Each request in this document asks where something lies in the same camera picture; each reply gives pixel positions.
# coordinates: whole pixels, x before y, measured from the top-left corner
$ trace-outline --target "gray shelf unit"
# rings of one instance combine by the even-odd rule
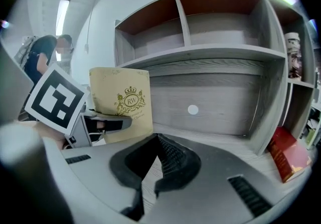
[[[258,155],[284,114],[290,84],[270,0],[156,0],[117,23],[115,66],[149,71],[154,124],[232,137]],[[305,84],[295,86],[312,89]]]
[[[288,78],[286,101],[279,126],[299,138],[307,123],[315,88],[315,61],[307,20],[295,9],[279,0],[270,0],[283,33],[296,32],[300,37],[302,81]]]

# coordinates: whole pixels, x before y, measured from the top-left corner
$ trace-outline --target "black vent grille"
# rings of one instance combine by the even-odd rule
[[[81,162],[81,161],[88,160],[88,159],[91,159],[91,157],[89,155],[85,154],[85,155],[67,158],[66,162],[68,164],[72,164],[72,163]]]
[[[159,150],[158,156],[162,163],[163,176],[167,176],[182,168],[182,165],[186,161],[186,155],[182,150],[163,139],[160,139],[159,141],[162,149]]]
[[[228,181],[255,217],[271,209],[272,206],[242,176]]]

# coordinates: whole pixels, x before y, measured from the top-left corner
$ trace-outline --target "gold crown logo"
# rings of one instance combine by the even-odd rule
[[[128,95],[128,94],[132,94],[132,93],[136,93],[136,88],[135,87],[129,87],[129,88],[126,88],[125,89],[125,93],[126,93],[126,95]]]

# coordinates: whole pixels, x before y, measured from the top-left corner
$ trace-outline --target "shelf edge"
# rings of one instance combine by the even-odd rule
[[[191,43],[190,29],[189,29],[189,25],[187,23],[186,15],[185,15],[181,0],[175,0],[175,1],[176,1],[177,9],[179,11],[179,15],[180,15],[184,45],[191,46],[192,43]]]
[[[298,81],[298,80],[291,79],[291,78],[287,78],[287,82],[294,84],[294,85],[300,85],[300,86],[305,86],[305,87],[309,87],[309,88],[314,88],[313,84],[303,82],[303,81]]]
[[[259,46],[253,46],[253,45],[232,45],[232,44],[201,44],[201,45],[192,45],[192,46],[185,46],[185,47],[179,47],[179,48],[174,48],[174,49],[169,49],[166,51],[162,51],[162,52],[158,52],[158,53],[154,53],[154,54],[150,54],[150,55],[146,55],[143,57],[140,57],[138,59],[123,63],[121,65],[119,65],[119,68],[126,68],[126,67],[134,67],[135,65],[138,65],[136,67],[148,67],[150,65],[144,65],[144,63],[147,62],[151,62],[151,61],[155,61],[155,60],[159,60],[165,57],[169,57],[170,55],[179,55],[180,53],[187,53],[189,54],[190,51],[201,51],[201,50],[219,50],[219,49],[235,49],[235,50],[250,50],[253,52],[257,52],[257,53],[264,53],[265,55],[270,55],[271,56],[271,60],[272,59],[286,59],[287,55],[285,53],[281,53],[275,50],[271,50],[268,48],[264,48],[264,47],[259,47]],[[249,57],[245,57],[245,58],[239,58],[239,57],[226,57],[226,58],[230,58],[230,59],[249,59],[249,60],[253,60]],[[196,60],[196,59],[206,59],[203,57],[189,57],[189,60]],[[163,64],[163,63],[169,63],[171,61],[165,61],[165,62],[160,62],[158,64]]]

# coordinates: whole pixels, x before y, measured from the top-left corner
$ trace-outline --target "gray wood grain surface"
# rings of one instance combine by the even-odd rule
[[[264,63],[241,59],[178,61],[146,67],[150,77],[192,73],[238,73],[263,75]]]
[[[123,64],[135,59],[135,49],[132,38],[132,35],[115,29],[115,51],[117,54],[116,62],[118,64]]]
[[[187,16],[192,45],[227,43],[256,45],[258,30],[249,15],[197,14]]]
[[[145,68],[153,65],[198,59],[245,59],[268,62],[284,59],[286,54],[252,45],[206,44],[192,45],[150,54],[119,65],[122,68]]]
[[[259,1],[249,17],[251,24],[256,30],[258,44],[262,47],[275,49],[270,47],[271,26],[269,23],[267,7],[264,0]]]
[[[285,103],[284,103],[284,108],[282,111],[282,115],[280,117],[280,121],[278,126],[282,127],[284,125],[287,113],[289,111],[291,99],[292,99],[292,90],[293,90],[293,85],[291,83],[287,83],[287,89],[286,89],[286,97],[285,97]]]
[[[267,8],[267,22],[270,26],[269,48],[286,54],[286,46],[282,26],[277,18],[276,12],[270,0],[264,0],[264,2],[265,7]]]
[[[260,98],[250,131],[251,146],[258,155],[270,142],[284,108],[287,90],[284,65],[285,59],[265,65]]]
[[[259,95],[255,75],[200,73],[150,78],[154,123],[208,134],[247,135]],[[191,115],[190,105],[199,112]]]
[[[142,181],[142,196],[143,196],[143,204],[144,204],[144,212],[145,214],[152,208],[155,204],[157,198],[154,192],[155,183],[162,179],[162,164],[158,157],[156,157],[154,163],[149,169],[146,177]]]
[[[306,125],[313,100],[313,88],[293,85],[292,98],[284,126],[299,138]]]
[[[135,59],[184,46],[180,19],[165,22],[133,37]]]

